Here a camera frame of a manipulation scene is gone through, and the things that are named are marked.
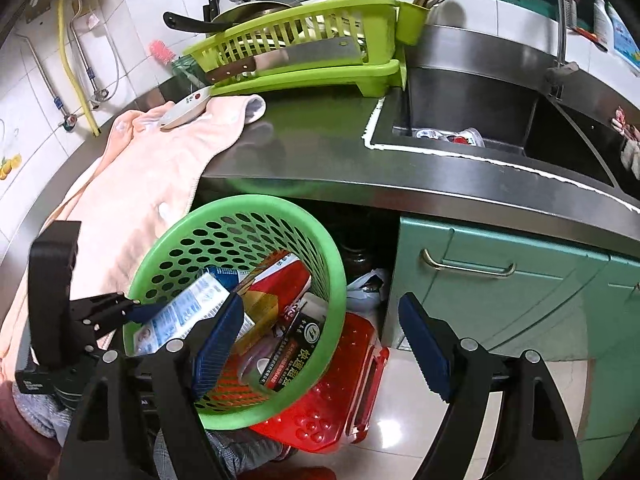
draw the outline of cabinet handle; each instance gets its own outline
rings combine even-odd
[[[420,251],[420,257],[430,267],[436,270],[453,270],[454,272],[464,272],[466,274],[474,274],[476,276],[486,276],[488,278],[508,278],[516,271],[516,264],[511,264],[501,272],[489,272],[488,270],[467,269],[466,267],[457,267],[447,264],[439,264],[435,261],[427,249]]]

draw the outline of green plastic basket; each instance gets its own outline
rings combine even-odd
[[[136,273],[129,297],[142,303],[167,301],[214,264],[249,270],[269,253],[287,249],[312,275],[311,291],[329,303],[322,335],[305,367],[269,398],[238,383],[238,358],[231,357],[196,409],[205,428],[235,430],[263,422],[286,409],[318,382],[338,345],[346,311],[346,279],[340,254],[329,233],[291,202],[266,195],[240,195],[211,202],[191,212],[160,238]],[[127,354],[139,325],[124,327]]]
[[[204,72],[247,56],[324,38],[358,38],[362,65],[295,66],[245,73],[217,83],[212,95],[356,84],[365,97],[382,97],[398,80],[396,40],[415,43],[427,10],[396,0],[329,0],[293,7],[236,25],[188,48]]]

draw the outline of green dish rack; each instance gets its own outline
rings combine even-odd
[[[356,84],[364,97],[404,86],[404,44],[415,44],[427,9],[397,0],[329,0],[241,23],[188,48],[204,72],[248,56],[325,38],[357,38],[362,64],[308,70],[283,67],[217,83],[212,95],[249,94],[307,86]]]

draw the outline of stainless steel countertop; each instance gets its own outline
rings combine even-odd
[[[378,100],[354,89],[272,92],[266,99],[263,119],[209,163],[196,203],[240,192],[343,202],[476,222],[640,258],[640,214],[609,196],[489,162],[368,149],[361,136]],[[374,140],[390,135],[391,115],[383,109]],[[497,160],[508,156],[490,153]],[[632,197],[588,177],[542,162],[528,164],[640,208]]]

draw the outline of yellow hose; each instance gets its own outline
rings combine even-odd
[[[84,94],[82,93],[82,89],[76,80],[76,76],[74,75],[71,67],[69,66],[69,62],[66,59],[66,50],[65,50],[65,0],[58,0],[58,49],[60,51],[60,61],[62,62],[62,66],[65,69],[66,76],[69,81],[71,81],[71,85],[76,91],[76,95],[80,101],[82,106],[82,111],[84,112],[84,116],[86,120],[89,122],[89,126],[91,127],[94,136],[100,135],[100,128],[95,123],[94,114],[89,108],[89,104],[84,98]]]

